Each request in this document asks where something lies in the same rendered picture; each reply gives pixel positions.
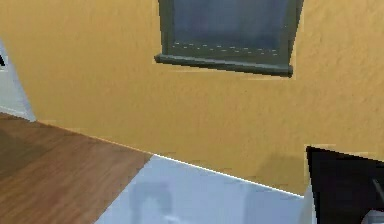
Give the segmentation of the dark grey framed window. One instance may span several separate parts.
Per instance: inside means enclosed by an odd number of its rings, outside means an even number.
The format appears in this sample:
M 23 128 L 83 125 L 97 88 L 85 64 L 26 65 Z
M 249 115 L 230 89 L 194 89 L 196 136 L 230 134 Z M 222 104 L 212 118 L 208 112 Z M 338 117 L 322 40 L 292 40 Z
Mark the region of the dark grey framed window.
M 162 64 L 281 77 L 304 0 L 158 0 Z

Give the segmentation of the black cabinet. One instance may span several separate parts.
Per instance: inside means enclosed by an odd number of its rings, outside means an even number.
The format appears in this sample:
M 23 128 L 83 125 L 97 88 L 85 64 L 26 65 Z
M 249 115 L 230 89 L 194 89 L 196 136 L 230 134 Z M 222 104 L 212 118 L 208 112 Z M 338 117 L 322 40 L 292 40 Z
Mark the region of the black cabinet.
M 369 212 L 384 215 L 384 161 L 313 146 L 306 155 L 316 224 L 362 224 Z

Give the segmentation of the white room door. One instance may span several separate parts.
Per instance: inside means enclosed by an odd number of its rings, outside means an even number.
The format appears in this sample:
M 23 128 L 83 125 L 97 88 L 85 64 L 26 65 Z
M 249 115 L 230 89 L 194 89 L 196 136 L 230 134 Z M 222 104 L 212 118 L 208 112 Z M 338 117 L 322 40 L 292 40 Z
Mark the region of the white room door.
M 34 122 L 36 117 L 1 39 L 0 58 L 4 60 L 0 65 L 0 112 Z

